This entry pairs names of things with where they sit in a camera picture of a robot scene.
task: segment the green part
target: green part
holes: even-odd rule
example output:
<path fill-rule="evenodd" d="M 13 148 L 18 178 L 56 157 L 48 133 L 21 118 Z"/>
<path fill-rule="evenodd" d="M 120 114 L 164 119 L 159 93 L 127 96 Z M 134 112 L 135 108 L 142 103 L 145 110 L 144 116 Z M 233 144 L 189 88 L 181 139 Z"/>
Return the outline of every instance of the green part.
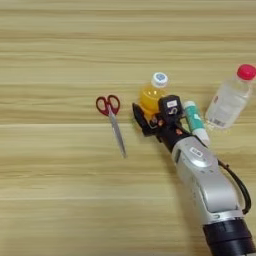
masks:
<path fill-rule="evenodd" d="M 199 128 L 204 128 L 204 123 L 200 117 L 199 110 L 196 106 L 190 106 L 185 108 L 185 114 L 190 132 L 193 132 L 194 130 Z"/>

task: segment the red scissors handle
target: red scissors handle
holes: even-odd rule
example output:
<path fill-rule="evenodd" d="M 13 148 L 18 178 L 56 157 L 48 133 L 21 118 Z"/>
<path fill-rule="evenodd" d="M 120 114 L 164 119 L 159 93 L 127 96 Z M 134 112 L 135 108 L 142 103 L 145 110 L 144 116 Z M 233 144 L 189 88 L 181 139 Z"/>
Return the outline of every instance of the red scissors handle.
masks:
<path fill-rule="evenodd" d="M 109 95 L 107 99 L 103 96 L 98 97 L 96 100 L 96 107 L 100 113 L 105 116 L 109 115 L 108 106 L 110 106 L 111 111 L 116 115 L 120 109 L 120 100 L 115 95 Z"/>

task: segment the robotic arm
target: robotic arm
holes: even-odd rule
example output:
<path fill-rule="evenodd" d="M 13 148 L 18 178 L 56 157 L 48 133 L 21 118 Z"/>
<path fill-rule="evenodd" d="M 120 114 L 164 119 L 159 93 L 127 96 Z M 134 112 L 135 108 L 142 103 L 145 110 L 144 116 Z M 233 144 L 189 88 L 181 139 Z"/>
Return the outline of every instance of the robotic arm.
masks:
<path fill-rule="evenodd" d="M 178 176 L 198 210 L 212 255 L 256 256 L 234 186 L 219 170 L 218 159 L 197 137 L 182 128 L 179 97 L 161 98 L 159 110 L 148 123 L 140 107 L 133 104 L 135 119 L 144 135 L 155 135 L 171 152 Z"/>

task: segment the scissors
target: scissors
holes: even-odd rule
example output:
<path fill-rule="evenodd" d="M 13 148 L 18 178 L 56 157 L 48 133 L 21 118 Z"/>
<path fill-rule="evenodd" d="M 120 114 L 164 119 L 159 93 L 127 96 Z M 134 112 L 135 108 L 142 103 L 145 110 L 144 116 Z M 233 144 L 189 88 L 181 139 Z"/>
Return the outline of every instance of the scissors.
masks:
<path fill-rule="evenodd" d="M 126 157 L 125 146 L 122 138 L 121 131 L 119 129 L 116 115 L 120 109 L 120 100 L 115 95 L 109 95 L 107 98 L 100 96 L 96 100 L 96 107 L 99 112 L 105 116 L 108 116 L 109 121 L 112 125 L 112 129 L 114 131 L 115 137 L 118 142 L 118 146 L 121 150 L 123 157 Z"/>

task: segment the silver robot arm segment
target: silver robot arm segment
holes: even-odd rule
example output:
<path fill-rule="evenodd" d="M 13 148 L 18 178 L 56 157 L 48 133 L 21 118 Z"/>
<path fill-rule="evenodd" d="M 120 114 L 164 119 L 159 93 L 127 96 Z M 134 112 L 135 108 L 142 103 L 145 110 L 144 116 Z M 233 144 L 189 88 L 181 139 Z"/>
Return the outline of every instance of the silver robot arm segment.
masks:
<path fill-rule="evenodd" d="M 172 158 L 203 225 L 243 218 L 232 183 L 219 170 L 217 158 L 195 137 L 180 140 Z"/>

